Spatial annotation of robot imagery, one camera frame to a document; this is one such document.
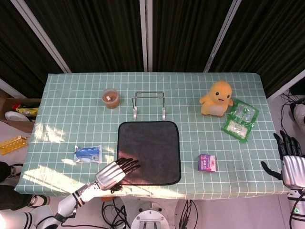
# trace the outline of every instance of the cup of liquid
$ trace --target cup of liquid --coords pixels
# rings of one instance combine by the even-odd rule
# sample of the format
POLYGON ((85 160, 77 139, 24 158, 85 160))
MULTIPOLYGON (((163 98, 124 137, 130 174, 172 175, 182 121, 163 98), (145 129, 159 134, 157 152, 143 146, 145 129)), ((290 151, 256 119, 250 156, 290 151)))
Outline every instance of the cup of liquid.
POLYGON ((120 104, 119 93, 114 88, 107 88, 102 92, 102 101, 106 107, 116 108, 120 104))

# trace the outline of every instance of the white plate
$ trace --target white plate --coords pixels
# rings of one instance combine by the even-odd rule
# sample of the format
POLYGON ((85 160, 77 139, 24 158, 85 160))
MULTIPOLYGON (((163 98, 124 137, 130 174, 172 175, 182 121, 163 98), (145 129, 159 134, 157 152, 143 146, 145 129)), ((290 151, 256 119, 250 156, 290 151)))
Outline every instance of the white plate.
POLYGON ((4 116, 7 120, 10 121, 29 122, 29 119, 26 116, 15 111, 8 111, 4 116))

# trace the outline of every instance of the yellow plastic tray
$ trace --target yellow plastic tray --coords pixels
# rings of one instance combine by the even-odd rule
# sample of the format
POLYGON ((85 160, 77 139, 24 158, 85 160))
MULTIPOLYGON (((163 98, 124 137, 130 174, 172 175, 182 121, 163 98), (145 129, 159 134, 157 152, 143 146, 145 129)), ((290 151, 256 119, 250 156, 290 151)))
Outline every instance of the yellow plastic tray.
POLYGON ((28 143, 26 141, 26 138, 21 137, 21 135, 19 135, 0 142, 0 151, 2 155, 5 155, 10 153, 11 151, 14 151, 27 145, 28 143))

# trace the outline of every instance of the yellow object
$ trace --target yellow object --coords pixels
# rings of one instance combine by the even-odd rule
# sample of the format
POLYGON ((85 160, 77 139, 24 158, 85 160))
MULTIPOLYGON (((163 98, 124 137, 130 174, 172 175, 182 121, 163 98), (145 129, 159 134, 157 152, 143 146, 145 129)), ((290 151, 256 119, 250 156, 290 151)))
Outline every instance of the yellow object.
POLYGON ((13 150, 22 148, 27 145, 28 143, 26 141, 26 138, 21 137, 21 135, 19 135, 16 137, 12 137, 8 140, 5 140, 4 142, 0 142, 0 151, 2 155, 5 155, 13 150))
POLYGON ((201 97, 201 113, 203 115, 223 116, 228 106, 233 105, 231 99, 232 88, 225 81, 218 81, 213 84, 208 94, 201 97))
POLYGON ((23 115, 37 116, 39 107, 37 108, 16 108, 16 111, 23 115))

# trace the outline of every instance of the robot finger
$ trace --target robot finger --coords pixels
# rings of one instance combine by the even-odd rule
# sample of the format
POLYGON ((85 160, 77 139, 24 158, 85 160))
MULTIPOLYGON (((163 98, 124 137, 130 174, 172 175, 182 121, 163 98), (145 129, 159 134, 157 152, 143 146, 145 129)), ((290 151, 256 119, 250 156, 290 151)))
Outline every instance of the robot finger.
POLYGON ((291 137, 289 137, 289 141, 290 141, 290 146, 291 146, 291 154, 293 156, 297 156, 297 151, 296 151, 296 146, 295 146, 294 140, 291 137))
POLYGON ((285 134, 284 131, 282 131, 282 130, 280 130, 280 134, 283 137, 283 143, 284 143, 284 146, 285 146, 286 154, 287 155, 292 155, 289 136, 287 134, 285 134))
POLYGON ((286 155, 286 150, 285 150, 285 146, 283 144, 283 141, 282 141, 281 137, 279 135, 277 135, 276 133, 274 133, 273 136, 275 137, 275 139, 277 141, 278 152, 280 154, 280 158, 281 158, 281 160, 283 160, 283 156, 286 155))
POLYGON ((302 156, 302 150, 301 150, 300 143, 294 137, 292 137, 291 140, 295 144, 295 154, 294 155, 295 156, 302 156))
POLYGON ((261 165, 263 169, 266 171, 266 173, 275 177, 278 180, 282 180, 282 175, 280 173, 272 171, 264 161, 261 161, 261 165))
POLYGON ((126 158, 122 157, 122 158, 116 160, 115 163, 119 166, 119 165, 121 165, 125 160, 126 160, 126 158))
POLYGON ((135 164, 137 164, 139 161, 138 160, 135 160, 135 161, 132 161, 130 163, 127 163, 126 165, 122 166, 121 169, 123 171, 125 170, 128 170, 129 168, 131 168, 132 166, 134 166, 135 164))
POLYGON ((133 160, 132 158, 125 159, 119 166, 122 168, 124 165, 128 164, 132 160, 133 160))
POLYGON ((138 168, 140 168, 140 167, 141 167, 141 165, 136 165, 136 166, 133 166, 133 167, 131 167, 130 169, 124 171, 124 172, 125 172, 125 174, 127 175, 127 174, 131 173, 132 171, 135 171, 136 169, 138 169, 138 168))

